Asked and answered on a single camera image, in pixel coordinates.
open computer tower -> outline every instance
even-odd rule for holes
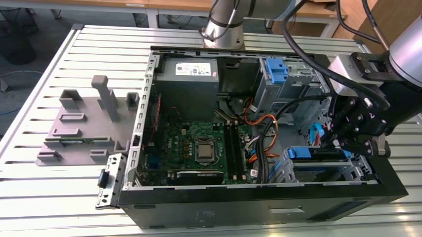
[[[129,150],[108,158],[97,209],[123,208],[141,228],[199,228],[332,221],[407,195],[386,158],[319,148],[311,130],[330,125],[330,98],[278,120],[260,183],[251,157],[263,127],[244,115],[256,120],[332,90],[296,55],[152,47],[144,80]]]

ram slot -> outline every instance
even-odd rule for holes
[[[232,125],[230,127],[231,130],[231,148],[232,148],[232,155],[235,161],[235,169],[236,169],[236,176],[238,179],[243,179],[244,176],[244,168],[243,168],[243,158],[242,158],[242,149],[240,149],[240,136],[238,131],[238,126]]]
[[[235,157],[234,150],[231,145],[231,125],[224,125],[224,146],[226,146],[226,160],[227,160],[227,175],[228,178],[235,179],[236,175],[236,166],[235,166]]]

green motherboard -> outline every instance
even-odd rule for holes
[[[151,185],[163,186],[168,172],[183,170],[219,171],[224,173],[223,184],[246,184],[244,177],[230,177],[230,161],[226,155],[224,124],[212,122],[168,122],[163,127],[160,148],[156,152],[147,151],[148,180]],[[239,154],[242,154],[242,169],[246,170],[243,147],[250,134],[247,125],[235,125],[239,137]],[[200,162],[200,153],[211,152],[212,162]]]

floor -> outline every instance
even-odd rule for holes
[[[13,73],[4,77],[1,75],[15,71],[43,72],[75,23],[124,27],[136,26],[133,15],[129,13],[64,10],[61,11],[61,18],[56,20],[49,10],[35,9],[33,19],[39,26],[39,32],[28,36],[28,38],[37,54],[36,60],[25,65],[16,66],[0,57],[0,77],[9,85],[8,93],[0,93],[0,139],[40,78],[40,74],[35,72]],[[148,26],[144,14],[137,14],[135,19],[139,26]],[[168,24],[168,19],[161,15],[159,18],[160,27],[198,30],[206,26],[208,19],[206,17],[173,16],[172,21],[173,23]],[[244,32],[267,34],[264,22],[262,20],[246,20]]]

metal slatted platform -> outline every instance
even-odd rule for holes
[[[296,37],[311,53],[335,56],[363,51],[344,39]],[[291,49],[282,36],[246,34],[247,50]],[[97,176],[103,166],[37,167],[43,140],[61,106],[63,89],[97,96],[93,75],[107,75],[116,96],[141,90],[151,45],[200,47],[195,31],[85,26],[72,30],[28,101],[0,142],[0,231],[13,236],[97,235],[242,235],[242,236],[417,236],[422,233],[422,128],[417,119],[399,125],[387,137],[390,162],[409,196],[372,206],[331,223],[207,229],[140,230],[121,210],[95,210]]]

